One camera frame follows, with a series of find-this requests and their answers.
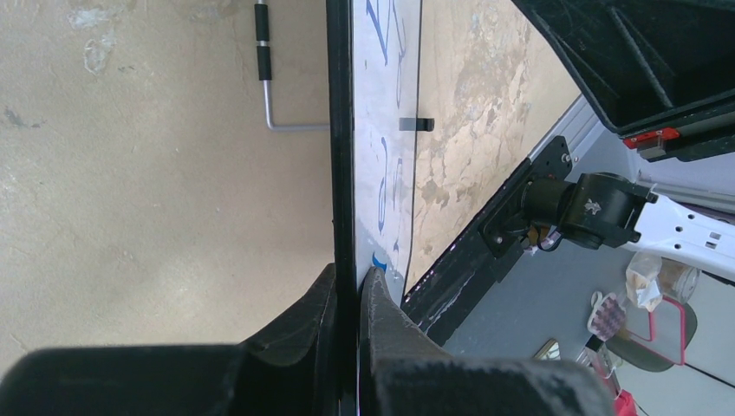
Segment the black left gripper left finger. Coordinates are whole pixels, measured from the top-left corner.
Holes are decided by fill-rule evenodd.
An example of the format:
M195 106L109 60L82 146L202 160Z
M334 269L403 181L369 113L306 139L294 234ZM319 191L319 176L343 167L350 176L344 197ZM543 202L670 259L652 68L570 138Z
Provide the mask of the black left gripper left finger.
M1 381L4 415L333 415L335 266L236 344L49 348Z

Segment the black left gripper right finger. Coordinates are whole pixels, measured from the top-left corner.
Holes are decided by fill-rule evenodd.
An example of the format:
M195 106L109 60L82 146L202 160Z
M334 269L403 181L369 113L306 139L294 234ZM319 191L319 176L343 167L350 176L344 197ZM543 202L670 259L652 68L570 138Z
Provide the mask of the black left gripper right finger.
M394 303L385 272L361 287L361 415L612 415L613 400L569 361L448 354Z

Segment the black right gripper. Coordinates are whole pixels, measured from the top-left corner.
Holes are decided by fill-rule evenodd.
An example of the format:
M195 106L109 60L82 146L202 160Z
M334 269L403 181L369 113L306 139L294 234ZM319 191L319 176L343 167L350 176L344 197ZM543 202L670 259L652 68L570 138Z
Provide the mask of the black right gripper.
M732 1L514 4L605 127L637 133L622 143L641 158L692 162L734 152Z

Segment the black framed whiteboard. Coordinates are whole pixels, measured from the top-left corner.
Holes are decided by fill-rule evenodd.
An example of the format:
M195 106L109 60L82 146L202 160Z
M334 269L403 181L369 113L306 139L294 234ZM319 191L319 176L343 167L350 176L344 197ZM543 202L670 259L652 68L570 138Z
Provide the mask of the black framed whiteboard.
M401 304L413 248L423 4L329 1L328 104L340 415L356 415L363 280Z

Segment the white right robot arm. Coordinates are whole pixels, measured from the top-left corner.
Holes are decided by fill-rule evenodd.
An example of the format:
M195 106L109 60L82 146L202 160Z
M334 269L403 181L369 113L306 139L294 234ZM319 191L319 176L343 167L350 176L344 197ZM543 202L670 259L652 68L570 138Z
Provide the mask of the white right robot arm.
M520 1L602 124L656 162L734 149L731 1ZM538 179L524 215L567 240L733 277L734 228L612 173Z

